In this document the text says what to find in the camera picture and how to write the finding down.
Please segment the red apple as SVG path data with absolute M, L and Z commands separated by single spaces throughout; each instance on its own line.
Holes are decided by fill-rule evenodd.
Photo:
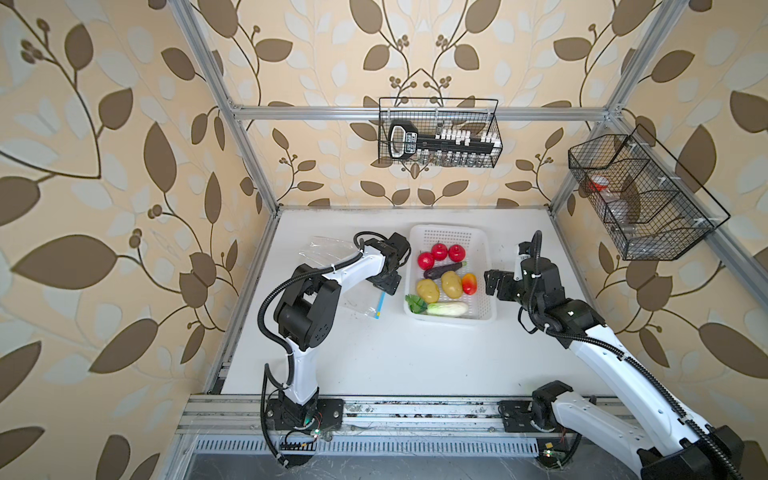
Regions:
M 435 259 L 430 252 L 422 252 L 417 258 L 417 263 L 421 270 L 427 271 L 434 267 Z
M 443 243 L 436 243 L 431 248 L 431 255 L 436 262 L 446 260 L 449 257 L 449 248 Z
M 459 244 L 454 244 L 448 249 L 448 257 L 452 262 L 460 263 L 466 258 L 466 250 Z

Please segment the clear zip top bag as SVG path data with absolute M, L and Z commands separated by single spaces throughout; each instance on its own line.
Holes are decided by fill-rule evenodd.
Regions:
M 299 256 L 311 268 L 332 268 L 326 277 L 341 286 L 341 307 L 373 319 L 381 316 L 386 293 L 369 281 L 385 267 L 385 256 L 378 249 L 365 246 L 360 251 L 350 241 L 314 236 Z

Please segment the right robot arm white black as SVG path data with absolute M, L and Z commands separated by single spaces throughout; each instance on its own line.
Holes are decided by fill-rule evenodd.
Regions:
M 562 381 L 531 395 L 537 430 L 571 430 L 610 453 L 641 479 L 740 479 L 743 440 L 686 406 L 635 358 L 583 300 L 569 298 L 556 264 L 541 254 L 542 234 L 518 246 L 512 271 L 484 272 L 487 295 L 519 305 L 529 333 L 555 339 L 596 373 L 635 419 L 630 424 Z

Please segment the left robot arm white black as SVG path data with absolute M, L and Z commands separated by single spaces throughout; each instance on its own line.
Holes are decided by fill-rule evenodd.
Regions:
M 405 236 L 361 231 L 350 241 L 316 237 L 303 254 L 306 261 L 267 294 L 257 310 L 260 333 L 280 346 L 287 377 L 279 381 L 270 367 L 265 379 L 282 403 L 308 410 L 319 396 L 316 349 L 329 336 L 342 294 L 368 283 L 392 296 L 401 282 L 399 269 L 412 249 Z

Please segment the dark purple eggplant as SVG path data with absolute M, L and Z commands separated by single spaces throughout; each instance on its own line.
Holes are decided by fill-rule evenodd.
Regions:
M 425 270 L 423 272 L 423 278 L 424 279 L 430 279 L 430 280 L 439 279 L 445 273 L 451 272 L 451 271 L 456 272 L 456 271 L 460 270 L 461 268 L 465 267 L 466 264 L 467 264 L 466 261 L 462 261 L 462 262 L 455 262 L 455 263 L 451 263 L 451 264 L 445 264 L 445 265 L 441 265 L 441 266 L 436 266 L 436 267 L 433 267 L 431 269 Z

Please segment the yellow potato left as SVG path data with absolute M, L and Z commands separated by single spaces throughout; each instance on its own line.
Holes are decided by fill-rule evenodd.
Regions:
M 432 304 L 440 300 L 440 288 L 431 279 L 422 279 L 416 285 L 417 295 L 427 304 Z

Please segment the yellow potato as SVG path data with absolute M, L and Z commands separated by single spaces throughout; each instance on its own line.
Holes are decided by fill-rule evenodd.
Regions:
M 441 287 L 448 298 L 459 299 L 463 294 L 461 277 L 456 272 L 447 272 L 441 277 Z
M 427 304 L 432 304 L 440 300 L 440 288 L 431 279 L 422 279 L 416 285 L 417 295 Z

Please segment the red yellow mango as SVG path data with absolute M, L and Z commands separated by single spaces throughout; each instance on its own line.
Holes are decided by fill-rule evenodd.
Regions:
M 478 281 L 474 274 L 467 273 L 461 279 L 462 289 L 466 295 L 474 295 L 478 290 Z

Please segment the white radish green leaves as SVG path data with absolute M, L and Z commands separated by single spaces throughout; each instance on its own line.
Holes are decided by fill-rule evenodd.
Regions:
M 418 295 L 405 296 L 406 304 L 411 313 L 441 317 L 461 317 L 469 312 L 469 305 L 464 302 L 433 302 L 427 303 Z

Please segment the yellow potato right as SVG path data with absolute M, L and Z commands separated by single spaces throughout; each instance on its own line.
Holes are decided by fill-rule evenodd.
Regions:
M 448 298 L 459 299 L 463 294 L 461 277 L 456 272 L 447 272 L 441 277 L 441 287 Z

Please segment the white plastic perforated basket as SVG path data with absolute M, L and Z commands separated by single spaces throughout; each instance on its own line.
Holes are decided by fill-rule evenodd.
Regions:
M 413 256 L 405 273 L 404 312 L 425 322 L 476 326 L 496 320 L 485 293 L 490 269 L 486 234 L 458 225 L 422 224 L 408 235 Z

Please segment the black white tool in basket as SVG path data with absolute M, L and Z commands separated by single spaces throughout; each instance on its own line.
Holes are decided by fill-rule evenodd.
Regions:
M 429 131 L 426 127 L 416 127 L 408 120 L 396 120 L 391 123 L 383 144 L 389 157 L 396 160 L 430 153 L 492 158 L 499 155 L 503 147 L 502 140 L 495 132 L 473 133 L 470 130 L 441 126 Z

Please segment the red capped bottle in basket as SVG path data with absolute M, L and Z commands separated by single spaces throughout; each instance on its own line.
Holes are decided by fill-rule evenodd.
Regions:
M 589 175 L 586 179 L 585 191 L 589 194 L 597 194 L 607 190 L 610 180 L 603 175 Z

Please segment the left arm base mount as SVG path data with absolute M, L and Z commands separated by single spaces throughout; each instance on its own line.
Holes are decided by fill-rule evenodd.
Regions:
M 320 439 L 341 428 L 344 407 L 340 398 L 314 396 L 298 405 L 283 394 L 263 397 L 260 427 L 268 452 L 285 469 L 303 465 L 315 454 Z

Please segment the aluminium frame rail front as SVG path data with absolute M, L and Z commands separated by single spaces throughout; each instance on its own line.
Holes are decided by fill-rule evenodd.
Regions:
M 395 436 L 528 436 L 506 433 L 498 413 L 502 400 L 529 396 L 331 395 L 345 402 L 333 434 Z M 259 434 L 258 395 L 194 395 L 177 425 L 178 434 Z

